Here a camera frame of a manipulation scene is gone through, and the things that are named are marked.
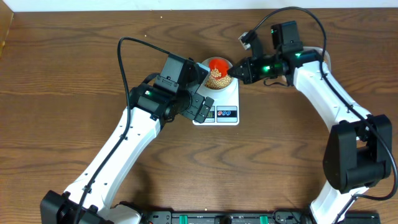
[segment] green led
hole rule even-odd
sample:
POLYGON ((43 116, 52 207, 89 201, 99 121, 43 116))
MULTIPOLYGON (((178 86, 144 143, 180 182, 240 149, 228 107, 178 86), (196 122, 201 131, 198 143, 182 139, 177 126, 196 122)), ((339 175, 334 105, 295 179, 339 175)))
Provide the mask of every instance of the green led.
POLYGON ((268 72, 271 68, 270 68, 270 66, 264 66, 262 69, 263 69, 265 72, 268 72))

